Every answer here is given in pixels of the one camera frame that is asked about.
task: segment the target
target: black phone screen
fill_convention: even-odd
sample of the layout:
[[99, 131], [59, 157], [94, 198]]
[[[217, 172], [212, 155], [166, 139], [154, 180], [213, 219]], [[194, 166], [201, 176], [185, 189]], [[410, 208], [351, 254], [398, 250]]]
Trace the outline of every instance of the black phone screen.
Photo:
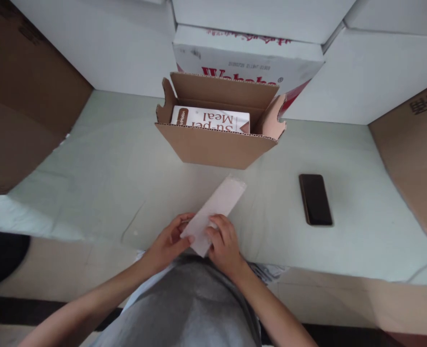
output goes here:
[[317, 226], [333, 225], [323, 177], [318, 174], [301, 174], [299, 178], [308, 224]]

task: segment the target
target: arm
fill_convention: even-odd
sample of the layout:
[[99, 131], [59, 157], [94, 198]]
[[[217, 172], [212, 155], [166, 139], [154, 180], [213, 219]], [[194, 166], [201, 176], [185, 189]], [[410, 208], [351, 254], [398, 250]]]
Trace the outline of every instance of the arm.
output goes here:
[[165, 269], [191, 245], [194, 238], [180, 239], [180, 234], [193, 216], [177, 216], [139, 261], [53, 313], [19, 347], [79, 346], [144, 281]]
[[219, 231], [211, 227], [206, 229], [213, 244], [209, 258], [239, 288], [271, 340], [279, 347], [317, 347], [295, 316], [271, 293], [240, 255], [237, 235], [229, 219], [219, 214], [210, 220]]

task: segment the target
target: white paper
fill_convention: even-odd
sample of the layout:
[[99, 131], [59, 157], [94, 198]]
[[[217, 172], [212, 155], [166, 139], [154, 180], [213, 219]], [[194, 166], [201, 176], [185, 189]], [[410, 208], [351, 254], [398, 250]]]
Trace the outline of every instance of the white paper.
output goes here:
[[216, 227], [208, 218], [213, 214], [228, 216], [246, 190], [246, 187], [247, 185], [241, 180], [232, 176], [226, 177], [204, 206], [188, 223], [181, 237], [185, 238], [190, 235], [195, 237], [191, 248], [198, 255], [205, 257], [211, 245], [205, 229], [207, 227]]

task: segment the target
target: open cardboard box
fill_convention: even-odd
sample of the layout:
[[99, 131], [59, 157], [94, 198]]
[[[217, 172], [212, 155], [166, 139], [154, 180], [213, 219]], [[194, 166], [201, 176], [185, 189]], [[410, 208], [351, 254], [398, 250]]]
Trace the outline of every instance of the open cardboard box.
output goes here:
[[[285, 95], [275, 98], [279, 86], [170, 73], [163, 79], [165, 104], [157, 106], [155, 126], [183, 162], [246, 169], [278, 143], [286, 128], [278, 114]], [[250, 113], [250, 134], [170, 124], [173, 107], [192, 106]]]

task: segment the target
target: cardboard box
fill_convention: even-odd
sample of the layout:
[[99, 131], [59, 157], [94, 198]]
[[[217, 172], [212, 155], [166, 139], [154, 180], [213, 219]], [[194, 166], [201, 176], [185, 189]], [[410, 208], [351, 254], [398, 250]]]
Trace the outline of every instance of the cardboard box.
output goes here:
[[[278, 114], [285, 95], [276, 85], [172, 72], [163, 79], [165, 104], [155, 126], [183, 162], [246, 169], [278, 143], [286, 123]], [[248, 112], [250, 134], [170, 124], [175, 105]]]
[[65, 138], [93, 88], [8, 1], [0, 1], [0, 194]]
[[393, 183], [427, 234], [427, 89], [369, 129]]
[[231, 31], [178, 25], [173, 51], [178, 71], [277, 85], [294, 102], [324, 64], [321, 46]]

